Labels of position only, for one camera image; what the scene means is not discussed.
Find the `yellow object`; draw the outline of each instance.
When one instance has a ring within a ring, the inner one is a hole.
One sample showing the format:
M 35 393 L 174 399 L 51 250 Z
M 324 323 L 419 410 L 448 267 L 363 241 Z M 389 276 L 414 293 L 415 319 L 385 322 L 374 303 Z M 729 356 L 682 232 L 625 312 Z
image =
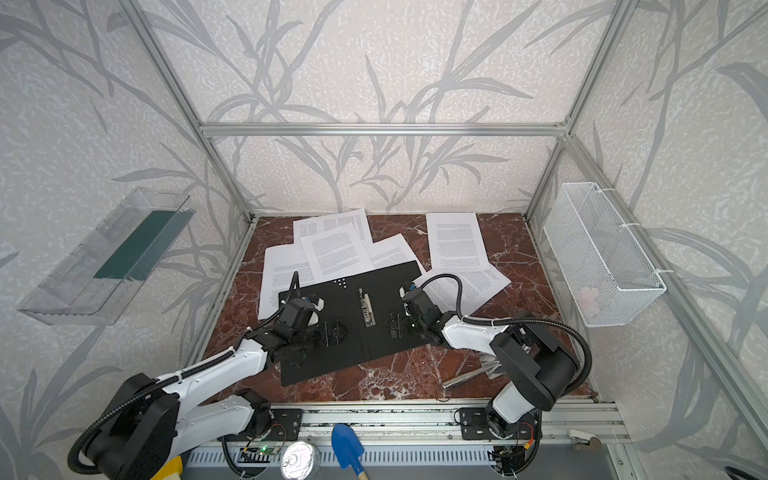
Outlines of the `yellow object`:
M 171 459 L 170 462 L 163 465 L 163 468 L 157 471 L 152 480 L 176 480 L 181 478 L 181 471 L 184 466 L 181 464 L 181 457 Z

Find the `printed document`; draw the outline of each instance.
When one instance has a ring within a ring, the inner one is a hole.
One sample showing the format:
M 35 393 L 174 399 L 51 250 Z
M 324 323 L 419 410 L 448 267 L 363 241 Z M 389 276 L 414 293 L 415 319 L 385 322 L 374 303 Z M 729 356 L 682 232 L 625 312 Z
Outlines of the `printed document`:
M 317 235 L 328 230 L 341 227 L 342 225 L 352 225 L 355 228 L 360 241 L 363 245 L 373 243 L 371 238 L 371 227 L 368 225 L 365 209 L 359 208 L 343 214 L 323 215 L 322 217 L 311 217 L 293 222 L 293 242 L 299 243 L 301 237 Z
M 301 237 L 301 244 L 316 283 L 373 270 L 366 248 L 350 223 Z
M 427 239 L 432 268 L 453 273 L 491 266 L 475 214 L 427 214 Z
M 477 309 L 488 302 L 496 293 L 501 292 L 511 282 L 502 275 L 494 266 L 486 270 L 476 272 L 455 272 L 452 270 L 430 270 L 414 280 L 417 286 L 421 286 L 426 280 L 439 273 L 453 273 L 462 279 L 462 314 L 472 315 Z M 440 278 L 430 282 L 424 288 L 429 299 L 435 303 L 442 312 L 456 310 L 456 293 L 458 287 L 452 278 Z
M 288 290 L 293 272 L 299 272 L 299 286 L 318 283 L 301 244 L 277 245 L 264 250 L 264 272 L 259 295 L 259 320 L 269 318 L 279 305 L 277 294 Z
M 368 245 L 366 251 L 368 256 L 371 257 L 374 268 L 379 269 L 416 260 L 419 264 L 419 270 L 421 270 L 422 274 L 425 272 L 422 263 L 416 258 L 416 254 L 413 253 L 411 246 L 408 245 L 402 233 L 380 240 L 373 245 Z

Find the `blue toy shovel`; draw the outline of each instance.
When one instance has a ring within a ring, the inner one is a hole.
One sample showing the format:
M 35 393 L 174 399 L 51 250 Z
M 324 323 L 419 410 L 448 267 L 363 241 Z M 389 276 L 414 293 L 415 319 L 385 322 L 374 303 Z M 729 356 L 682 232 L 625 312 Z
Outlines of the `blue toy shovel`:
M 360 465 L 360 456 L 366 450 L 360 445 L 360 440 L 354 430 L 347 425 L 337 423 L 333 427 L 333 434 L 331 434 L 331 445 L 333 445 L 333 453 L 336 454 L 336 460 L 339 461 L 341 468 L 347 468 L 351 465 L 359 480 L 368 480 L 368 475 Z

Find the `black binder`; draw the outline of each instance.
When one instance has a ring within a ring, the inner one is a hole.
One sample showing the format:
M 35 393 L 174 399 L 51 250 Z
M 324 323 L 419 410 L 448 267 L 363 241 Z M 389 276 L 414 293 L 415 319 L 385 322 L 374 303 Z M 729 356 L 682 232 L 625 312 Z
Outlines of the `black binder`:
M 392 338 L 388 324 L 390 313 L 404 313 L 400 287 L 421 275 L 417 262 L 400 263 L 378 270 L 347 276 L 338 280 L 302 286 L 301 295 L 315 294 L 325 302 L 318 314 L 319 321 L 339 320 L 347 330 L 337 346 L 310 350 L 300 366 L 282 362 L 282 384 L 292 385 L 303 380 L 345 369 L 403 350 L 426 344 L 408 330 L 402 337 Z M 359 289 L 368 293 L 376 324 L 366 326 L 360 306 Z M 288 292 L 279 295 L 285 299 Z

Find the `wall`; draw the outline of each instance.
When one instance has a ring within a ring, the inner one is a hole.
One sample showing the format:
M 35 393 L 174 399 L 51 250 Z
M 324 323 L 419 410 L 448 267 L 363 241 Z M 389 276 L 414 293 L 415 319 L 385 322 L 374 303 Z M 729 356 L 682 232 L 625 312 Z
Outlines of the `wall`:
M 113 2 L 0 5 L 0 476 L 75 478 L 69 445 L 136 372 L 186 362 L 245 223 Z M 197 212 L 113 326 L 17 305 L 135 187 Z
M 141 0 L 209 122 L 557 122 L 614 0 Z M 218 138 L 256 211 L 523 211 L 549 138 Z
M 576 135 L 768 392 L 768 3 L 655 5 L 633 14 Z M 583 180 L 571 164 L 550 189 Z M 621 407 L 650 478 L 724 478 L 725 465 L 768 476 L 765 452 L 663 300 L 588 335 L 601 398 Z

